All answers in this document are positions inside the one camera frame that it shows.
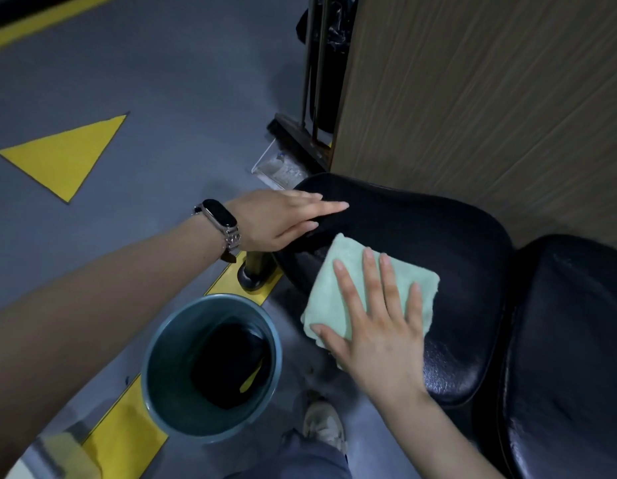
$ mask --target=shoe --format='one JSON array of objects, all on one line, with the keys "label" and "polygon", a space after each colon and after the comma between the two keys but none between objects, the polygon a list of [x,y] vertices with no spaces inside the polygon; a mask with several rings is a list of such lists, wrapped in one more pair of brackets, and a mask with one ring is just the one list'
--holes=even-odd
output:
[{"label": "shoe", "polygon": [[319,440],[346,455],[348,446],[344,436],[344,426],[335,408],[320,400],[312,403],[304,416],[304,437]]}]

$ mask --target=wooden panel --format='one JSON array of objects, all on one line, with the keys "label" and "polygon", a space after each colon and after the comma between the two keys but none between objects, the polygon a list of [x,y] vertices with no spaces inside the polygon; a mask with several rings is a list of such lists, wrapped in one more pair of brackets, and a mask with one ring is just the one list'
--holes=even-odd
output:
[{"label": "wooden panel", "polygon": [[361,0],[332,169],[617,247],[617,0]]}]

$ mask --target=leg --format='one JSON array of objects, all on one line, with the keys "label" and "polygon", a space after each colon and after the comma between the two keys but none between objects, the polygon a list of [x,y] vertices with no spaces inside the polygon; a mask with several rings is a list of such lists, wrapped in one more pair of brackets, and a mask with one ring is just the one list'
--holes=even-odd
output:
[{"label": "leg", "polygon": [[327,402],[313,403],[304,417],[303,435],[282,437],[278,455],[231,479],[351,479],[344,427]]}]

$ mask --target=green towel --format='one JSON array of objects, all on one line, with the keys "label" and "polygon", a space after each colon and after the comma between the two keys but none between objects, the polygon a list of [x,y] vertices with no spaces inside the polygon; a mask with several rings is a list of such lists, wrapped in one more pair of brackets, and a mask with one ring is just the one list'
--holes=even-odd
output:
[{"label": "green towel", "polygon": [[[360,293],[364,309],[367,306],[361,260],[363,250],[364,246],[358,241],[344,237],[343,234],[338,234],[335,240],[333,240],[333,244],[326,254],[324,264],[317,274],[317,279],[315,279],[315,284],[301,319],[306,336],[313,338],[317,345],[322,348],[324,344],[313,330],[310,329],[311,324],[327,324],[339,336],[349,340],[352,336],[351,318],[344,304],[344,298],[340,293],[335,271],[333,270],[333,261],[336,258],[341,260],[348,269],[352,281]],[[375,253],[375,260],[378,262],[379,252],[373,252]],[[432,323],[432,301],[435,294],[437,294],[439,276],[432,271],[402,262],[396,258],[392,258],[391,262],[394,268],[397,288],[399,289],[402,309],[405,310],[406,308],[410,285],[413,282],[419,283],[423,299],[423,329],[424,334],[426,334]]]}]

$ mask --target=seat cushion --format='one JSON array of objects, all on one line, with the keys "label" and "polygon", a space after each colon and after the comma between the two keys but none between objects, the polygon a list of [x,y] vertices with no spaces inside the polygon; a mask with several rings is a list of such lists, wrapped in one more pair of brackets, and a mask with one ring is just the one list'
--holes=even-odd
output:
[{"label": "seat cushion", "polygon": [[351,207],[277,252],[278,264],[309,294],[337,233],[440,276],[426,335],[424,375],[442,405],[459,405],[477,390],[497,338],[512,244],[501,225],[472,206],[400,192],[325,173],[297,189]]},{"label": "seat cushion", "polygon": [[515,258],[499,434],[522,478],[617,478],[617,251],[542,238]]}]

